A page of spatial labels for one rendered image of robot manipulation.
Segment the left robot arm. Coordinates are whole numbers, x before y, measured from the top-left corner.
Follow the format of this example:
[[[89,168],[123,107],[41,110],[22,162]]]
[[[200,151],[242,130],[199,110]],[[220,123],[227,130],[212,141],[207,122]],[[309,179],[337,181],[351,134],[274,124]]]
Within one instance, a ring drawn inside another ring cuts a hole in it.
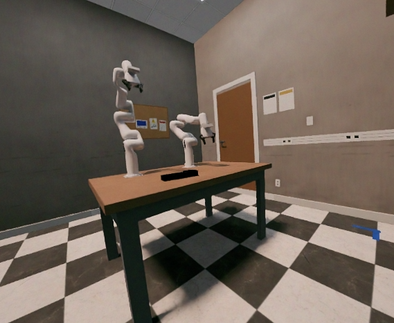
[[[213,124],[208,124],[205,113],[201,113],[199,117],[180,114],[177,116],[177,120],[178,121],[170,122],[170,129],[173,133],[177,135],[180,140],[183,141],[186,160],[184,167],[195,167],[196,165],[194,164],[192,146],[196,146],[198,144],[198,141],[191,133],[183,132],[180,128],[183,128],[187,123],[193,125],[201,125],[201,127],[203,128],[211,128],[213,127]]]

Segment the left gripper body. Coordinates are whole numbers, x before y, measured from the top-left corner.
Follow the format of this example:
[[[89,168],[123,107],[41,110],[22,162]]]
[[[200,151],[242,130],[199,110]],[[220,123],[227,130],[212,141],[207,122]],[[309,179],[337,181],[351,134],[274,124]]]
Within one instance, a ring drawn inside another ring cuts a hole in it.
[[[201,133],[202,133],[202,138],[203,137],[210,138],[213,135],[211,128],[203,128],[202,127]]]

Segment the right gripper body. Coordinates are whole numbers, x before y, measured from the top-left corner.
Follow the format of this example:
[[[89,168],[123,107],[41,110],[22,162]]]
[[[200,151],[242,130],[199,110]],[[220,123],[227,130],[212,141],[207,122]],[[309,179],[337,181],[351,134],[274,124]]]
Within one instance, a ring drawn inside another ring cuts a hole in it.
[[[138,88],[137,84],[140,84],[139,79],[135,73],[131,72],[125,73],[125,79],[127,80],[126,82],[129,82],[130,87]]]

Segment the black three-compartment bin rack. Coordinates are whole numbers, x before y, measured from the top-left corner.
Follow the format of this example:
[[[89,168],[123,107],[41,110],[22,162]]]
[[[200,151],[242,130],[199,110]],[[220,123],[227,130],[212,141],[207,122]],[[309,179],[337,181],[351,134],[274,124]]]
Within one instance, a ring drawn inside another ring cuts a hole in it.
[[[195,177],[198,176],[197,170],[187,170],[180,173],[171,173],[166,175],[161,175],[161,180],[164,182],[171,181],[171,180],[179,180],[187,177]]]

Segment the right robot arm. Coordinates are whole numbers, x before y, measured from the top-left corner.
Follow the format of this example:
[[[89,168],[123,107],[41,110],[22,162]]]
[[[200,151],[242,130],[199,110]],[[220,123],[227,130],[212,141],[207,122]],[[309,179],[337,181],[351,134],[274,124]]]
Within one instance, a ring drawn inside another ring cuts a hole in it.
[[[117,78],[125,79],[125,73],[131,71],[133,73],[139,73],[140,69],[133,67],[127,60],[123,61],[122,67],[123,69],[115,68],[113,73],[113,83],[117,89],[116,107],[122,110],[128,110],[129,112],[116,112],[114,114],[114,120],[120,130],[123,140],[126,140],[123,142],[127,164],[126,177],[134,177],[140,175],[138,172],[138,159],[134,150],[142,150],[144,148],[144,143],[139,131],[130,130],[129,126],[123,122],[134,121],[134,107],[132,101],[127,101],[127,91],[118,86]]]

